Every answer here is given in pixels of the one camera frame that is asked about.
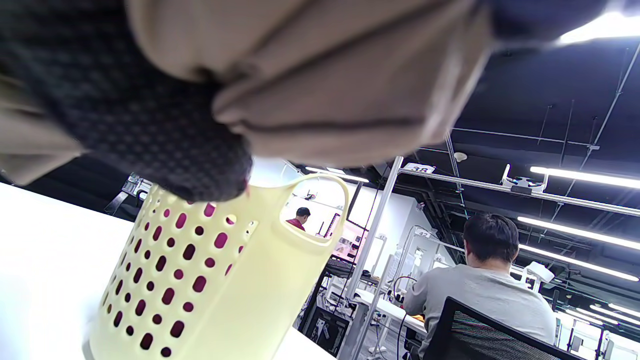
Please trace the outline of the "person's right hand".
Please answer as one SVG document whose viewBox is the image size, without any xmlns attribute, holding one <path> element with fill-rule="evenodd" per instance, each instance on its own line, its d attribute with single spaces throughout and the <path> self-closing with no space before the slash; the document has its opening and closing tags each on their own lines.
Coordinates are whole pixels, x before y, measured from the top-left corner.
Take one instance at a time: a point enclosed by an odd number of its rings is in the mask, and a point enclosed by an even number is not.
<svg viewBox="0 0 640 360">
<path fill-rule="evenodd" d="M 252 157 L 360 167 L 442 142 L 498 47 L 608 0 L 3 0 L 1 169 L 90 155 L 187 201 Z"/>
</svg>

